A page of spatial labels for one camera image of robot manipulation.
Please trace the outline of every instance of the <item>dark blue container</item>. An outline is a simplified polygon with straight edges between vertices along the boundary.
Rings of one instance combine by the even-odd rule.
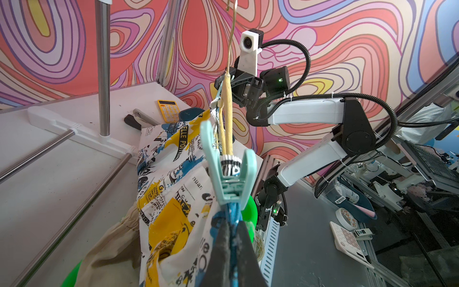
[[[357,203],[355,205],[358,205],[360,207],[366,208],[366,209],[368,209],[370,211],[373,211],[373,212],[375,211],[375,209],[371,205],[370,200],[368,200],[368,198],[363,193],[361,193],[356,188],[354,188],[353,186],[348,184],[346,181],[341,179],[341,177],[338,179],[338,181],[339,181],[340,184],[346,186],[347,188],[349,188],[350,190],[352,190],[353,192],[358,194],[359,199],[358,199],[358,201],[357,201]],[[335,200],[338,199],[339,197],[341,197],[341,195],[336,191],[335,185],[333,183],[334,182],[331,182],[329,184],[329,188],[328,188],[328,191],[326,192],[326,196],[337,207],[344,208],[345,210],[349,211],[352,214],[352,216],[358,222],[368,223],[370,221],[370,219],[375,220],[375,219],[378,218],[376,213],[375,213],[375,217],[368,216],[363,211],[361,211],[360,209],[355,207],[354,204],[349,202],[347,199],[344,200],[342,203],[336,203]]]

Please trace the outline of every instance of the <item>psychedelic wallpaper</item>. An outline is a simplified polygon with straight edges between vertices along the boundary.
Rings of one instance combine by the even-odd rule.
[[[226,0],[175,0],[180,11],[163,85],[207,108],[226,65],[232,9]],[[239,0],[232,60],[241,33],[294,39],[312,66],[296,95],[362,92],[396,108],[454,61],[458,0]],[[167,0],[114,0],[113,88],[154,81]],[[0,0],[0,109],[97,92],[93,0]],[[259,71],[286,65],[291,83],[305,61],[288,46],[266,48]],[[362,102],[376,126],[386,113]],[[250,127],[235,105],[236,138],[259,155],[288,160],[319,141],[328,124]]]
[[[166,87],[191,106],[206,108],[215,77],[226,65],[232,9],[224,0],[183,0]],[[296,94],[362,92],[396,108],[429,82],[459,51],[457,0],[240,0],[232,59],[241,32],[257,28],[264,40],[294,39],[311,54],[309,76]],[[304,71],[302,53],[279,45],[264,49],[258,70],[286,65],[290,82]],[[386,116],[363,107],[373,126]],[[329,124],[252,127],[235,108],[235,136],[259,155],[288,160],[318,142]]]
[[[113,1],[113,88],[154,81],[167,4]],[[0,0],[0,12],[0,109],[97,92],[94,0]]]

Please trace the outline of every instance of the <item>green object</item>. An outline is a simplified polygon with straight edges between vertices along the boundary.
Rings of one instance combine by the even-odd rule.
[[[249,197],[247,201],[246,208],[241,211],[242,220],[247,224],[247,230],[249,231],[250,241],[253,243],[253,238],[255,236],[255,226],[257,225],[258,211],[257,205],[253,197]]]
[[[62,282],[61,287],[73,287],[75,286],[75,283],[77,282],[77,275],[78,275],[78,270],[80,269],[81,261],[75,266],[75,268],[70,271],[70,273],[67,275],[67,278],[65,278],[64,282]]]

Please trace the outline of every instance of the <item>white table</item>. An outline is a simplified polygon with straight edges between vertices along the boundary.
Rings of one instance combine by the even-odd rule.
[[[138,146],[140,131],[123,119],[135,108],[160,123],[157,100],[189,106],[157,83],[111,92],[111,134]],[[45,108],[99,130],[98,95],[46,103]],[[55,138],[32,126],[26,109],[0,114],[0,169]],[[235,142],[236,155],[245,147]],[[257,157],[258,168],[261,158]],[[118,163],[119,159],[67,140],[0,185],[0,286],[9,286],[40,249]],[[28,286],[60,286],[73,267],[132,206],[137,193],[135,166],[128,163],[64,241],[38,270]]]

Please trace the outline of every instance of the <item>metal rod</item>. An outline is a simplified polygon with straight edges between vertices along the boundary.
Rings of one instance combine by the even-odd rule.
[[[174,38],[175,25],[179,17],[182,0],[170,0],[168,3],[169,5],[166,12],[164,31],[162,33],[163,36],[159,53],[158,69],[155,78],[160,85],[165,85],[166,73],[168,71],[168,58],[173,49],[172,39]]]
[[[412,287],[404,279],[400,278],[398,275],[390,271],[387,267],[379,263],[377,260],[371,261],[371,265],[373,265],[374,269],[370,270],[370,272],[374,272],[382,279],[390,283],[392,286]]]
[[[110,5],[95,0],[99,121],[101,135],[110,135]]]
[[[62,135],[58,136],[57,138],[43,145],[38,150],[28,154],[26,157],[24,157],[20,161],[6,168],[4,171],[0,173],[0,184],[4,182],[5,180],[9,179],[10,177],[12,177],[13,175],[15,175],[18,171],[22,170],[29,164],[33,163],[34,161],[36,161],[37,159],[39,159],[40,157],[48,153],[50,150],[52,150],[56,146],[65,142],[68,138],[70,138],[74,134],[75,132],[69,129]]]
[[[119,171],[125,166],[131,159],[132,155],[126,153],[124,157],[119,161],[118,165],[110,171],[106,178],[99,184],[96,190],[91,193],[90,197],[75,211],[75,213],[67,220],[67,222],[60,228],[60,230],[53,236],[53,238],[43,247],[43,249],[35,256],[30,264],[22,271],[11,286],[25,286],[32,276],[37,272],[40,266],[48,259],[51,253],[56,247],[62,242],[65,236],[72,230],[75,224],[80,220],[84,213],[91,207],[94,201],[104,191],[104,189],[110,184],[113,178],[119,173]]]
[[[394,244],[391,244],[391,245],[389,245],[389,246],[386,246],[386,247],[384,247],[384,248],[381,248],[381,249],[379,249],[379,250],[376,250],[376,251],[375,251],[375,254],[376,254],[376,255],[380,255],[380,254],[382,254],[382,253],[384,253],[384,252],[387,252],[387,251],[389,251],[389,250],[392,250],[392,249],[394,249],[394,248],[397,248],[397,247],[400,247],[400,246],[403,246],[403,245],[407,245],[408,243],[412,242],[413,240],[414,240],[413,237],[404,238],[404,239],[402,239],[402,240],[400,240],[400,241],[395,242]]]
[[[421,249],[421,252],[422,254],[424,255],[425,259],[427,260],[427,263],[429,263],[430,267],[432,268],[433,272],[435,273],[435,276],[437,276],[438,280],[440,281],[440,284],[443,286],[443,287],[448,287],[446,285],[446,282],[443,280],[443,277],[442,275],[440,274],[440,272],[438,271],[437,267],[435,266],[435,264],[433,263],[432,259],[429,257],[429,254],[427,253],[427,251],[425,250],[424,246],[422,246],[422,243],[421,241],[419,240],[418,236],[414,233],[414,232],[411,232],[411,236],[414,238],[414,240],[416,241],[416,244],[418,245],[419,249]]]

